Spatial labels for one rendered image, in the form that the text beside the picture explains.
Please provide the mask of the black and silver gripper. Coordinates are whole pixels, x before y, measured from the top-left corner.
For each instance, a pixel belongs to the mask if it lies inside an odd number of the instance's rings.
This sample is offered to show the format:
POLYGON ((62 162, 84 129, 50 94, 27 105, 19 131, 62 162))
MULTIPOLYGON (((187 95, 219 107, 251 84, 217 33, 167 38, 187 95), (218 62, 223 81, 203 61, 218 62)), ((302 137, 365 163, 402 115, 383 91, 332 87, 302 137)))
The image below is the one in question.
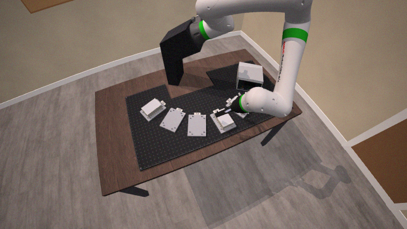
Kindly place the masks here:
MULTIPOLYGON (((235 100, 234 100, 235 101, 235 100)), ((214 116, 215 117, 219 117, 219 116, 222 116, 222 115, 225 115, 225 114, 227 114, 227 113, 230 113, 230 112, 236 112, 236 113, 239 113, 236 109, 235 109, 235 106, 234 106, 234 101, 232 102, 232 104, 229 106, 229 107, 227 107, 226 109, 224 109, 224 110, 222 110, 222 111, 217 111, 217 112, 215 112, 214 113, 214 116)))

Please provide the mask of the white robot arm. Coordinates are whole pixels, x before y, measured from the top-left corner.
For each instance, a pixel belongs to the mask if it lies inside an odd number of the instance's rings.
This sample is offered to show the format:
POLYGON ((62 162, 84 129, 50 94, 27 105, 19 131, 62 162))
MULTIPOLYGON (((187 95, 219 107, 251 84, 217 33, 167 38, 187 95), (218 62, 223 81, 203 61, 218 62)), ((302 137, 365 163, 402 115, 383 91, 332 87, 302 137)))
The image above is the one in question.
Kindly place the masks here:
POLYGON ((297 75, 307 42, 313 0, 197 0, 190 33, 202 45, 206 40, 234 29, 231 15, 250 12, 285 13, 281 58, 274 91, 254 87, 239 94, 234 106, 239 113, 259 112, 278 118, 290 114, 297 75))

